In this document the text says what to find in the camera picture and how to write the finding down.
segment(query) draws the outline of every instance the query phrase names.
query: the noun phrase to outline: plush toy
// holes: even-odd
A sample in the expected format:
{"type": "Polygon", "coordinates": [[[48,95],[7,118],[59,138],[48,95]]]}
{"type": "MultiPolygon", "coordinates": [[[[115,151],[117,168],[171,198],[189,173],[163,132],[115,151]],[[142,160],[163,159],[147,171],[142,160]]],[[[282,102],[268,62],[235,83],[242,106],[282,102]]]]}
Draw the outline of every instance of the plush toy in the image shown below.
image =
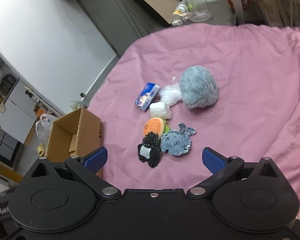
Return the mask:
{"type": "Polygon", "coordinates": [[[161,136],[161,151],[168,151],[173,156],[180,156],[189,151],[191,146],[190,135],[195,134],[195,129],[179,123],[180,130],[170,130],[161,136]]]}
{"type": "Polygon", "coordinates": [[[183,102],[190,109],[213,105],[218,99],[218,88],[211,72],[203,66],[187,68],[180,77],[183,102]]]}
{"type": "Polygon", "coordinates": [[[143,127],[143,136],[146,136],[149,132],[153,132],[158,134],[158,140],[160,140],[161,135],[169,130],[170,128],[166,125],[166,120],[160,117],[154,117],[143,127]]]}
{"type": "Polygon", "coordinates": [[[159,163],[161,149],[158,138],[158,134],[149,132],[138,145],[139,160],[143,163],[147,161],[151,168],[159,163]]]}

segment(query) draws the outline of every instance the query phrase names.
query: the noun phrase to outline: toy ear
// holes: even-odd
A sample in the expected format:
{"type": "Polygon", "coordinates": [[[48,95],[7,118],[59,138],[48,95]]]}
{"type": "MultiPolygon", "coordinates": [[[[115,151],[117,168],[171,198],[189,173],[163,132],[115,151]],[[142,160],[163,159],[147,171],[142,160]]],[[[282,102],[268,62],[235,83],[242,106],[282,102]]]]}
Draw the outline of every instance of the toy ear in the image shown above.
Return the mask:
{"type": "Polygon", "coordinates": [[[185,134],[186,133],[186,125],[182,122],[180,122],[178,125],[179,125],[179,128],[180,128],[180,133],[185,134]]]}
{"type": "Polygon", "coordinates": [[[188,127],[187,131],[186,131],[186,137],[190,137],[190,135],[195,134],[195,129],[192,127],[188,127]]]}

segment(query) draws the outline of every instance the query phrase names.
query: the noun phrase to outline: gray floor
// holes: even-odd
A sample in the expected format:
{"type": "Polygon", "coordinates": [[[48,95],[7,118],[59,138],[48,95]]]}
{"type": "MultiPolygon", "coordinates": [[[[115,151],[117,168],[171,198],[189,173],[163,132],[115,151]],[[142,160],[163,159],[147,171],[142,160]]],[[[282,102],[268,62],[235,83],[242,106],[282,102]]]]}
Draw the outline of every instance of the gray floor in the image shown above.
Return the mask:
{"type": "Polygon", "coordinates": [[[43,142],[45,149],[47,149],[48,140],[42,140],[37,137],[36,134],[33,135],[28,146],[25,146],[25,150],[21,157],[17,172],[21,175],[25,175],[29,168],[32,166],[34,161],[39,157],[37,147],[43,142]]]}

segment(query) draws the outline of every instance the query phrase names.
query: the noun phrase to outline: cardboard box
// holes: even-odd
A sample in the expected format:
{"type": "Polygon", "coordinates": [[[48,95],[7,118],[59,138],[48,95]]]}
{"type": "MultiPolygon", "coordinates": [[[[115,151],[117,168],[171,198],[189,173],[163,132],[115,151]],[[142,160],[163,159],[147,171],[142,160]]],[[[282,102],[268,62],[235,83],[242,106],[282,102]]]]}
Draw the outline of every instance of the cardboard box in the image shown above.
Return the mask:
{"type": "Polygon", "coordinates": [[[71,155],[83,157],[100,146],[100,119],[80,107],[53,122],[45,156],[51,162],[63,162],[71,155]]]}

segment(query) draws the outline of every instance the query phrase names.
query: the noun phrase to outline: black felt toy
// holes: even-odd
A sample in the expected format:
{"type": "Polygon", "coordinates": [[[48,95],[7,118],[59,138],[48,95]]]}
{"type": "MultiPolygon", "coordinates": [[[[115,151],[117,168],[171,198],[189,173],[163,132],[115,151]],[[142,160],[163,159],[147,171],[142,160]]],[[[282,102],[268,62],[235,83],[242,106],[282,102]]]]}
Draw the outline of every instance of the black felt toy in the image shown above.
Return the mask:
{"type": "Polygon", "coordinates": [[[151,168],[154,168],[159,163],[160,157],[160,141],[158,140],[158,134],[150,132],[142,140],[142,143],[138,145],[139,160],[143,163],[148,162],[151,168]]]}

